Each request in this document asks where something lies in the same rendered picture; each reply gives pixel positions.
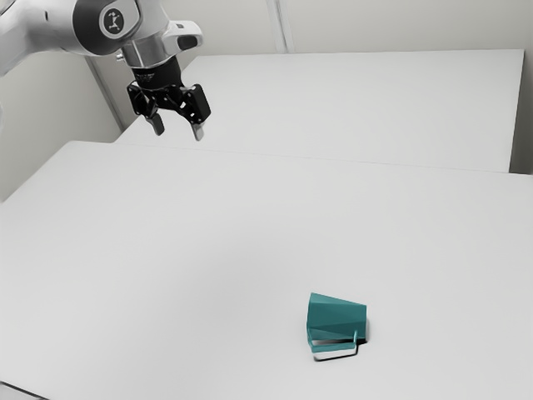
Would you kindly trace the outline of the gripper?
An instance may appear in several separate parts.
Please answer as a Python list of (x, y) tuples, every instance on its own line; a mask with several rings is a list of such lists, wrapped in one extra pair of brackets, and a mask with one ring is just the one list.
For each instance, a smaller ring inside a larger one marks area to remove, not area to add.
[(138, 116), (143, 116), (157, 136), (164, 133), (164, 124), (158, 113), (157, 102), (148, 97), (142, 88), (165, 88), (160, 100), (161, 107), (175, 111), (185, 118), (192, 128), (197, 142), (203, 139), (203, 124), (210, 117), (212, 111), (200, 84), (183, 87), (182, 72), (176, 58), (169, 58), (155, 67), (133, 68), (132, 73), (135, 82), (131, 82), (127, 86), (127, 94), (133, 112)]

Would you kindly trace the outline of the teal faceted mug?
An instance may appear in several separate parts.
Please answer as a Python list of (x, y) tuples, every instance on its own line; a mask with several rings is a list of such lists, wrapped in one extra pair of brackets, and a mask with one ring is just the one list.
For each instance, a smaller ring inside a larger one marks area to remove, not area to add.
[(367, 343), (367, 306), (312, 292), (306, 315), (306, 335), (314, 354), (356, 350)]

